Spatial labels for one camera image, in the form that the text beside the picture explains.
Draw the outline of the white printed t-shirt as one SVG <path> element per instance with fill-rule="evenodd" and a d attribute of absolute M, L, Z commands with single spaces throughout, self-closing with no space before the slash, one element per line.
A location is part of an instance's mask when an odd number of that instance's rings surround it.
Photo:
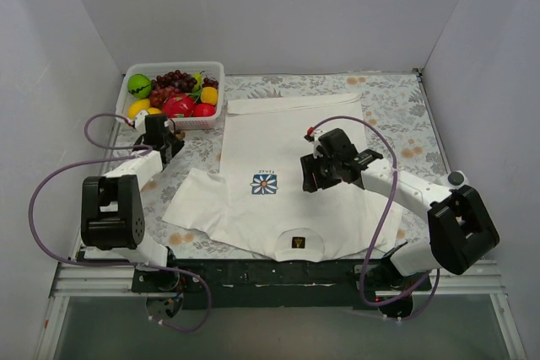
<path fill-rule="evenodd" d="M 327 261 L 396 243 L 402 209 L 341 184 L 303 191 L 306 131 L 333 117 L 365 149 L 358 94 L 237 99 L 227 105 L 219 172 L 191 169 L 164 219 L 276 261 Z"/>

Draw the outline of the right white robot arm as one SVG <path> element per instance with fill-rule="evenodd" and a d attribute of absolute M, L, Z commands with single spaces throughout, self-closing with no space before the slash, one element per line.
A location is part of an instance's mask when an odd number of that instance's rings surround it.
<path fill-rule="evenodd" d="M 312 143 L 313 152 L 300 160 L 304 191 L 353 184 L 386 197 L 428 224 L 428 241 L 402 244 L 367 271 L 364 279 L 369 286 L 385 284 L 397 291 L 413 275 L 438 269 L 461 275 L 499 244 L 499 233 L 481 196 L 462 173 L 453 172 L 450 180 L 438 185 L 398 171 L 382 154 L 358 151 L 341 129 L 319 137 L 309 131 L 305 139 Z"/>

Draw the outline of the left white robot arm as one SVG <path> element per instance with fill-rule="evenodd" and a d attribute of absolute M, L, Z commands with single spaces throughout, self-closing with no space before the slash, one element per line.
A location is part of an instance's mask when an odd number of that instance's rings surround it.
<path fill-rule="evenodd" d="M 165 114 L 143 118 L 143 135 L 129 148 L 126 161 L 82 185 L 81 238 L 84 245 L 113 251 L 136 265 L 153 267 L 150 281 L 161 292 L 173 291 L 178 270 L 167 264 L 170 250 L 146 233 L 140 191 L 182 150 L 184 142 Z"/>

